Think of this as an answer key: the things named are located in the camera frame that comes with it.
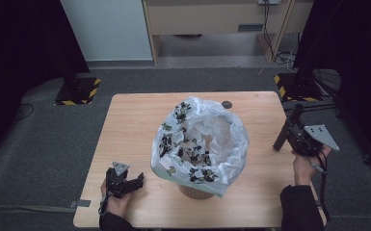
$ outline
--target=metal bracket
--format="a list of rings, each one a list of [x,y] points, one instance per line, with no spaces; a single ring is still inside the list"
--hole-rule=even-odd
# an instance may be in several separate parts
[[[90,203],[91,201],[90,200],[83,200],[83,199],[79,199],[77,201],[71,201],[70,204],[68,205],[69,208],[72,208],[72,209],[75,209],[77,208],[78,206],[80,207],[89,207],[90,206]]]
[[[305,126],[305,131],[318,142],[329,146],[335,151],[339,151],[338,145],[335,143],[334,139],[327,130],[324,124],[314,125],[314,126]]]
[[[129,165],[113,162],[114,170],[116,171],[117,176],[121,176],[125,171],[130,167]]]

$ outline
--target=sleeve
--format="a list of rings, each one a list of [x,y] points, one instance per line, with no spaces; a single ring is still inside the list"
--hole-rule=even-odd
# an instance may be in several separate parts
[[[135,231],[126,219],[107,213],[100,224],[101,231]]]
[[[324,224],[310,186],[288,186],[280,195],[282,231],[322,231]]]

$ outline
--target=clear plastic bag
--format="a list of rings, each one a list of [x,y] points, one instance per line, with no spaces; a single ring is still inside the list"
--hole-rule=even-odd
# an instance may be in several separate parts
[[[245,166],[249,143],[237,115],[218,102],[189,97],[158,129],[151,168],[161,178],[223,197]]]

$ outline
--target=wall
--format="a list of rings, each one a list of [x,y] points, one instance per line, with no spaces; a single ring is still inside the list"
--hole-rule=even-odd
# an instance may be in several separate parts
[[[86,61],[152,61],[142,0],[61,0]]]

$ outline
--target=human hand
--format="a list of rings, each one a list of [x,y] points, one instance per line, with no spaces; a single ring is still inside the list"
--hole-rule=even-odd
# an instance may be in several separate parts
[[[104,198],[106,195],[106,180],[103,181],[101,185],[101,196]],[[131,200],[132,192],[126,194],[123,198],[115,198],[114,196],[110,196],[107,203],[106,211],[108,213],[117,215],[119,217],[125,218],[128,203]]]
[[[331,148],[323,145],[323,149],[318,154],[323,163],[326,163],[326,158],[329,156]],[[320,162],[317,157],[304,157],[294,151],[292,154],[296,156],[293,162],[294,165],[294,181],[296,185],[310,185],[311,178],[317,173],[317,169],[314,168],[310,162],[320,166]]]

